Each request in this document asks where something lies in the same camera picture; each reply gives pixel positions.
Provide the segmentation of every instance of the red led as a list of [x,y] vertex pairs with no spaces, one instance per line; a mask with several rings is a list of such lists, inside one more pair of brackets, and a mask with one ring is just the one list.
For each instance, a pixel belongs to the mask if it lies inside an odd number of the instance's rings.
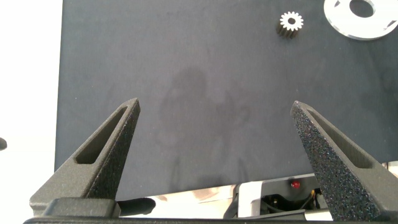
[[295,180],[295,181],[292,182],[291,185],[292,185],[292,187],[294,187],[295,189],[299,189],[299,188],[300,188],[300,182],[299,182],[299,181],[296,181],[296,180]]

